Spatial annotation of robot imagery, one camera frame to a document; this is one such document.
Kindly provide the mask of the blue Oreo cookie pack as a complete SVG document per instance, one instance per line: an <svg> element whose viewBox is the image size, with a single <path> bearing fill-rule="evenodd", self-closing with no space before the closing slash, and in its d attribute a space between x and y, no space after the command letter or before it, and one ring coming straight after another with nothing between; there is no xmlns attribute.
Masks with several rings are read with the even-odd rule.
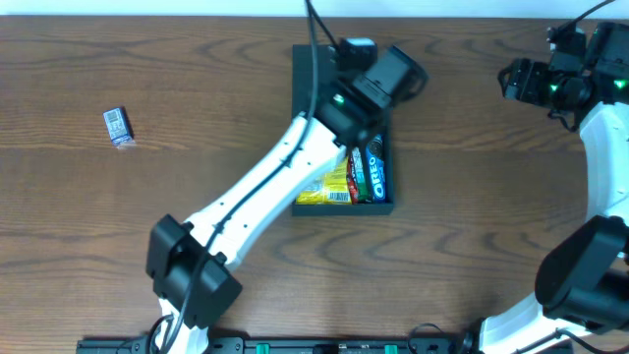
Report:
<svg viewBox="0 0 629 354"><path fill-rule="evenodd" d="M370 181L372 183L372 200L375 203L384 203L386 199L383 154L383 138L381 134L378 134L373 137L366 147L366 158L368 161Z"/></svg>

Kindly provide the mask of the small green candy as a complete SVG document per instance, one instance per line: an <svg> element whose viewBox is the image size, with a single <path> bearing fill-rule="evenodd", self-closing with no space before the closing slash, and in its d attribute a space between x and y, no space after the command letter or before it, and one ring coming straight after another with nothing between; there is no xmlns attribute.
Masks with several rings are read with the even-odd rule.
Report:
<svg viewBox="0 0 629 354"><path fill-rule="evenodd" d="M370 203L372 195L365 178L362 155L357 147L352 150L352 168L354 183L358 191L357 202L361 204Z"/></svg>

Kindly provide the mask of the dark green lidded box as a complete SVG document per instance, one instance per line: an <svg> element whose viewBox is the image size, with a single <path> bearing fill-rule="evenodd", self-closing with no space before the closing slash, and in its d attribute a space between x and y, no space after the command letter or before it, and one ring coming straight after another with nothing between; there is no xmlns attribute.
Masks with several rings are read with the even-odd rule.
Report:
<svg viewBox="0 0 629 354"><path fill-rule="evenodd" d="M331 48L318 47L319 87L332 80L338 73L332 62ZM294 44L292 47L292 115L305 111L310 103L312 91L312 50L308 44ZM390 118L385 118L383 131L385 202L357 205L297 205L290 206L293 216L368 216L389 215L395 207L395 180L393 171L392 143L389 136Z"/></svg>

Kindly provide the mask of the yellow snack bag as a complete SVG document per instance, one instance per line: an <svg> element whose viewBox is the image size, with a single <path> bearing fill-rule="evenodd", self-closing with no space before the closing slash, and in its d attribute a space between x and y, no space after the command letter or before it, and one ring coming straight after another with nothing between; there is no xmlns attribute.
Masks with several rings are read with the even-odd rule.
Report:
<svg viewBox="0 0 629 354"><path fill-rule="evenodd" d="M331 172L315 179L295 200L296 205L350 205L347 182L348 158L344 158Z"/></svg>

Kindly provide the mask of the small blue white packet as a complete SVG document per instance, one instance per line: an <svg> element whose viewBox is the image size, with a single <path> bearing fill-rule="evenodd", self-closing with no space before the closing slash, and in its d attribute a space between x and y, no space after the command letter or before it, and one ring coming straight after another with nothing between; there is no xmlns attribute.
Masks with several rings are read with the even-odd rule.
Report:
<svg viewBox="0 0 629 354"><path fill-rule="evenodd" d="M124 107L109 109L103 112L102 116L114 147L118 148L134 141L134 133Z"/></svg>

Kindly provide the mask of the red candy bag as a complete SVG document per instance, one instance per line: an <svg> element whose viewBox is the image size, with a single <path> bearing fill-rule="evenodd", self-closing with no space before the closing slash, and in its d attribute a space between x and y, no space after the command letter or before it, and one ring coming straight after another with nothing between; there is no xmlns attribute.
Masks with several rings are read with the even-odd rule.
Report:
<svg viewBox="0 0 629 354"><path fill-rule="evenodd" d="M347 161L346 180L347 180L348 190L350 193L352 204L356 205L359 202L360 193L359 193L359 190L357 188L355 178L354 178L353 163L352 163L351 156L348 157L348 161Z"/></svg>

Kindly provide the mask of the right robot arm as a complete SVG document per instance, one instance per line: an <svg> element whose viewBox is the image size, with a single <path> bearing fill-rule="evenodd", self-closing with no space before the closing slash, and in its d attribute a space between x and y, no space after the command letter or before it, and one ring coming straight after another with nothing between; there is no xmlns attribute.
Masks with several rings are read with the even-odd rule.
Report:
<svg viewBox="0 0 629 354"><path fill-rule="evenodd" d="M573 115L568 129L587 159L586 220L543 259L531 295L466 338L469 353L542 353L565 340L595 352L586 336L628 328L628 274L612 266L628 257L628 28L602 22L586 35L571 21L547 41L549 62L519 58L497 79L507 99L559 121Z"/></svg>

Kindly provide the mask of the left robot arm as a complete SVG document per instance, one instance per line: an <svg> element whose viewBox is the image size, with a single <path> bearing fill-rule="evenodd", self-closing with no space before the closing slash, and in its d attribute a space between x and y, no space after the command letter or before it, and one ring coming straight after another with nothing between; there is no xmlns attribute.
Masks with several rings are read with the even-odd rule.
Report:
<svg viewBox="0 0 629 354"><path fill-rule="evenodd" d="M202 353L207 331L243 287L232 272L270 223L353 148L368 144L396 104L373 74L340 79L312 96L271 151L224 195L180 222L165 215L149 236L146 273L162 310L155 353Z"/></svg>

